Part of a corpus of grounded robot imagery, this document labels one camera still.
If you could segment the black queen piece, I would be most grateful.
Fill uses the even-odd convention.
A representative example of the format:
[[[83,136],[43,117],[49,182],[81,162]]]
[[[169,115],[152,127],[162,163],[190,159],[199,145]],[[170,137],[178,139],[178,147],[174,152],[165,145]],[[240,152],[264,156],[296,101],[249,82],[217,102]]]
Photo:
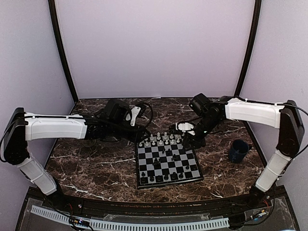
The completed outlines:
[[[176,174],[176,173],[173,173],[173,174],[171,175],[171,179],[172,179],[172,180],[175,180],[176,177],[177,177],[177,174]]]

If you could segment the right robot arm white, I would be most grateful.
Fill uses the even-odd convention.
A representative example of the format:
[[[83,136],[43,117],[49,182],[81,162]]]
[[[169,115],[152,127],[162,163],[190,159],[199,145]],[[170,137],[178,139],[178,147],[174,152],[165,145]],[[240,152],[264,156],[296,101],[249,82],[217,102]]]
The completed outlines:
[[[267,129],[257,135],[257,141],[272,144],[273,154],[266,155],[267,165],[256,180],[253,191],[246,197],[250,209],[264,201],[264,194],[283,175],[294,158],[303,152],[302,140],[305,127],[300,108],[295,101],[268,103],[243,99],[239,96],[222,96],[215,101],[200,93],[193,97],[189,106],[198,115],[199,122],[176,123],[175,127],[185,133],[184,147],[198,149],[205,145],[205,137],[225,120],[247,122]]]

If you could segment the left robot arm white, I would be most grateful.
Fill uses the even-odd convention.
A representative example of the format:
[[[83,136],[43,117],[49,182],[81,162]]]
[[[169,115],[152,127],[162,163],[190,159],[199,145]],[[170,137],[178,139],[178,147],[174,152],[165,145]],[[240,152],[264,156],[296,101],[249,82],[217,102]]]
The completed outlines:
[[[49,197],[58,210],[68,206],[68,199],[56,179],[33,157],[28,142],[44,139],[69,138],[105,140],[109,137],[141,142],[150,136],[148,125],[136,120],[151,106],[140,102],[130,106],[124,101],[110,99],[106,106],[92,115],[37,115],[16,108],[0,141],[0,160],[17,166],[20,171]]]

